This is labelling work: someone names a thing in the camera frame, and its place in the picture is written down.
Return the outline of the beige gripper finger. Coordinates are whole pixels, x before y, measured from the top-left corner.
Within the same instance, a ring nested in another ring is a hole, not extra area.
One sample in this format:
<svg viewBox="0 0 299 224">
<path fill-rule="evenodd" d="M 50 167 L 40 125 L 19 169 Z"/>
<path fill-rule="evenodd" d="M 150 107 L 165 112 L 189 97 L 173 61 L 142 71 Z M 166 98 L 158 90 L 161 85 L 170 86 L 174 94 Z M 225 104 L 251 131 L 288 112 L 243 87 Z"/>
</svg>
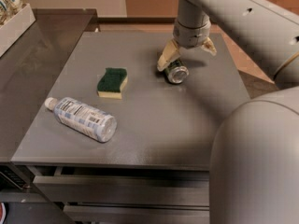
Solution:
<svg viewBox="0 0 299 224">
<path fill-rule="evenodd" d="M 180 57 L 179 45 L 175 39 L 171 39 L 165 45 L 163 52 L 157 62 L 157 69 L 162 72 L 171 62 Z"/>
<path fill-rule="evenodd" d="M 217 54 L 217 50 L 216 50 L 212 40 L 209 37 L 207 37 L 203 41 L 203 43 L 201 45 L 201 49 L 208 52 L 208 53 L 210 53 L 213 56 L 215 56 Z"/>
</svg>

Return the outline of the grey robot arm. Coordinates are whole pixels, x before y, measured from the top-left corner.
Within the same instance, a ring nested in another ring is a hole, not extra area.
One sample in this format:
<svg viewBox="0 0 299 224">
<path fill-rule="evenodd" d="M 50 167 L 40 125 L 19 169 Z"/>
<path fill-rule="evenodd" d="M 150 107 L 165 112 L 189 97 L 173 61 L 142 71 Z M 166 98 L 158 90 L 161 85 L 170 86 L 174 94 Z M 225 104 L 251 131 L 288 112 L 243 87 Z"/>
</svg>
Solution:
<svg viewBox="0 0 299 224">
<path fill-rule="evenodd" d="M 212 23 L 277 85 L 220 126 L 209 164 L 210 224 L 299 224 L 298 17 L 267 0 L 179 0 L 164 70 L 204 43 Z"/>
</svg>

